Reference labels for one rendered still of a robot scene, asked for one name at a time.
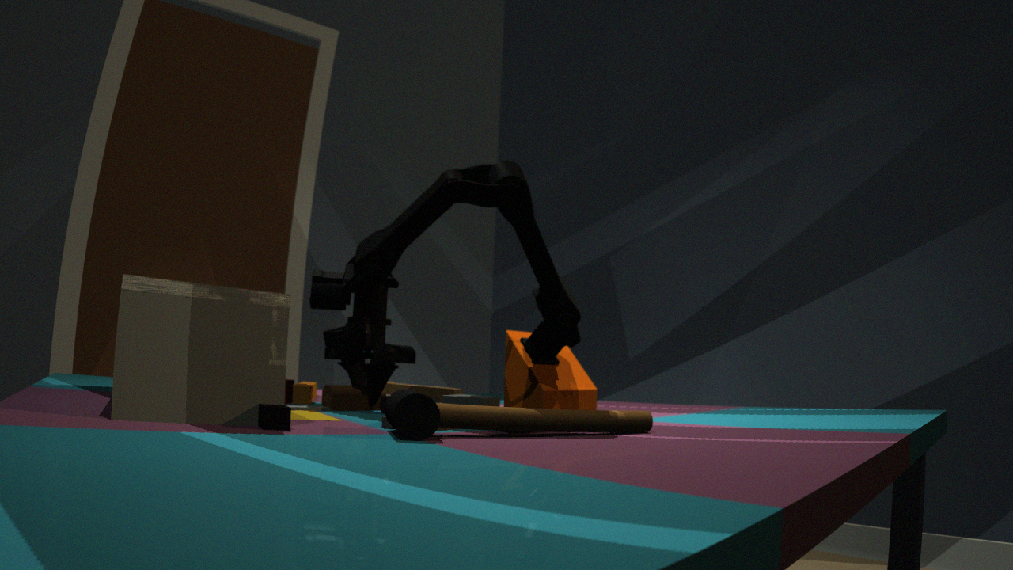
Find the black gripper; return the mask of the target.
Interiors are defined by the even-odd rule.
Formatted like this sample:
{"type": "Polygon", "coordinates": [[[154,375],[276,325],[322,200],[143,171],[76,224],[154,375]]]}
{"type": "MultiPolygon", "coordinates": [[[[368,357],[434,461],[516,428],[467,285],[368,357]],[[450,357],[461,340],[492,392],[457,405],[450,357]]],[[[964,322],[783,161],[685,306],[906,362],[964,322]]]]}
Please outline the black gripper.
{"type": "Polygon", "coordinates": [[[408,346],[385,344],[385,325],[391,325],[392,320],[386,320],[386,313],[379,311],[352,311],[352,322],[370,323],[372,346],[362,348],[355,345],[344,351],[325,348],[324,359],[341,359],[337,362],[350,376],[352,386],[368,386],[368,404],[376,405],[382,390],[391,375],[396,370],[395,363],[415,363],[415,349],[408,346]],[[365,350],[365,352],[364,352],[365,350]],[[370,353],[373,351],[373,353],[370,353]],[[365,363],[370,360],[370,364],[365,363]]]}

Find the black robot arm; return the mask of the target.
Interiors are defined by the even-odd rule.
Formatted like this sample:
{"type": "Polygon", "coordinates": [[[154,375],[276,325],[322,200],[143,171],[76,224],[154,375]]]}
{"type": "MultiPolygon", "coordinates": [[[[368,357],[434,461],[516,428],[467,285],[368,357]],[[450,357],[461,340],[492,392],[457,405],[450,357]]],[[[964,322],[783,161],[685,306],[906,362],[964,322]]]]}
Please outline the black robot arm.
{"type": "MultiPolygon", "coordinates": [[[[386,313],[388,287],[399,286],[391,274],[395,264],[410,243],[454,203],[497,208],[513,225],[540,284],[533,290],[544,318],[529,338],[520,341],[536,364],[560,364],[555,356],[562,347],[580,342],[580,312],[571,288],[557,273],[536,223],[527,178],[520,165],[510,160],[447,169],[394,223],[359,242],[357,255],[345,266],[345,273],[314,270],[310,308],[345,310],[345,304],[350,305],[350,293],[355,293],[352,311],[386,313]]],[[[324,340],[327,351],[340,352],[355,345],[370,348],[370,323],[367,319],[348,320],[345,327],[326,329],[324,340]]]]}

